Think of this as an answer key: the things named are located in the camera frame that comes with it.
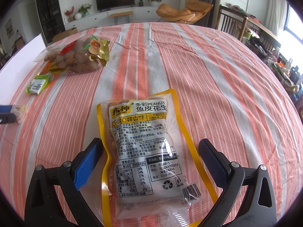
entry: yellow bag border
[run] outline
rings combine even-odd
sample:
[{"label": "yellow bag border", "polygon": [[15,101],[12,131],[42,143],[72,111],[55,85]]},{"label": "yellow bag border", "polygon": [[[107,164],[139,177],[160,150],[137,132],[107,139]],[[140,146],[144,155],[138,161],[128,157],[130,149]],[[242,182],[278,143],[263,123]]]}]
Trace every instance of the yellow bag border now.
[{"label": "yellow bag border", "polygon": [[[218,200],[218,196],[217,193],[215,191],[215,188],[213,187],[209,177],[207,176],[205,169],[203,167],[203,164],[200,161],[198,152],[196,150],[196,147],[194,146],[194,143],[190,137],[190,134],[181,118],[181,113],[180,113],[180,108],[179,108],[179,101],[178,101],[178,97],[177,97],[177,93],[174,89],[168,89],[165,91],[162,91],[160,93],[151,95],[151,96],[156,96],[156,95],[165,95],[165,94],[172,94],[172,98],[174,101],[174,106],[175,106],[175,114],[176,114],[176,120],[178,123],[178,126],[185,138],[185,141],[187,143],[188,149],[191,153],[192,159],[194,161],[194,164],[196,165],[196,168],[199,172],[199,175],[202,179],[202,181],[204,182],[213,203],[215,204],[216,201]],[[109,166],[112,163],[112,156],[109,152],[109,149],[107,147],[107,143],[106,143],[106,138],[105,138],[105,127],[104,127],[104,120],[102,117],[102,109],[101,109],[101,105],[98,104],[97,105],[97,117],[98,117],[98,123],[99,123],[99,129],[100,129],[100,135],[101,135],[101,140],[103,143],[103,146],[107,152],[107,161],[106,164],[104,166],[104,169],[102,171],[102,213],[103,213],[103,223],[105,227],[112,227],[112,221],[111,221],[111,216],[110,216],[110,210],[109,210],[109,189],[108,189],[108,171],[109,171]],[[198,224],[202,221],[196,221],[194,223],[189,224],[189,227],[196,227],[198,226]]]}]

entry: framed picture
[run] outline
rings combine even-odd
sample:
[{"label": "framed picture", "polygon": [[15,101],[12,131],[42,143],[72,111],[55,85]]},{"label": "framed picture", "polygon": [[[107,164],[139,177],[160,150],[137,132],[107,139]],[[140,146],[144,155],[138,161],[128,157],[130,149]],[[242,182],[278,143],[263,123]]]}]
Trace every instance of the framed picture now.
[{"label": "framed picture", "polygon": [[6,23],[5,29],[6,29],[7,37],[10,39],[14,34],[12,19],[9,19],[9,21]]}]

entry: recycling symbol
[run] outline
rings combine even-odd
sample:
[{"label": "recycling symbol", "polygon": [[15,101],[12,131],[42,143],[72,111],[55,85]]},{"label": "recycling symbol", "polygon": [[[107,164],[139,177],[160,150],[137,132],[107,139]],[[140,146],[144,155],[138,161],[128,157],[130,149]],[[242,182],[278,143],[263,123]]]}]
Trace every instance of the recycling symbol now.
[{"label": "recycling symbol", "polygon": [[164,189],[171,189],[172,188],[172,182],[169,181],[169,180],[167,180],[167,181],[164,182],[164,184],[162,185],[162,187]]}]

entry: metal bolt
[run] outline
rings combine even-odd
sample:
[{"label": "metal bolt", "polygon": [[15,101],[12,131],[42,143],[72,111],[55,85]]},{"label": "metal bolt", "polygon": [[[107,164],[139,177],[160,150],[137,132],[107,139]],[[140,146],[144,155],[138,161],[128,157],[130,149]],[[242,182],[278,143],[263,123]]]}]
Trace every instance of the metal bolt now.
[{"label": "metal bolt", "polygon": [[72,164],[72,162],[70,162],[69,160],[63,163],[64,167],[70,167]]},{"label": "metal bolt", "polygon": [[40,171],[42,169],[42,165],[37,165],[35,169],[36,171]]},{"label": "metal bolt", "polygon": [[233,162],[231,162],[231,166],[237,168],[237,167],[239,167],[240,165],[239,165],[238,162],[233,161]]},{"label": "metal bolt", "polygon": [[260,169],[261,169],[262,171],[266,171],[266,170],[267,170],[266,166],[264,166],[264,165],[260,165]]}]

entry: red label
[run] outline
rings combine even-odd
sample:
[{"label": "red label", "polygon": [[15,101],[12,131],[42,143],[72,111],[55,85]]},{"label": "red label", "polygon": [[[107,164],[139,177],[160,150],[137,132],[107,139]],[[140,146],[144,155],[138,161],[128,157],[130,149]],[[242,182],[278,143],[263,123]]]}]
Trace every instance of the red label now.
[{"label": "red label", "polygon": [[65,46],[64,49],[62,49],[62,51],[60,52],[59,55],[62,55],[62,54],[65,54],[68,51],[71,51],[74,48],[76,42],[77,42],[77,40],[74,41],[74,42],[72,42],[72,43],[70,43],[69,45]]}]

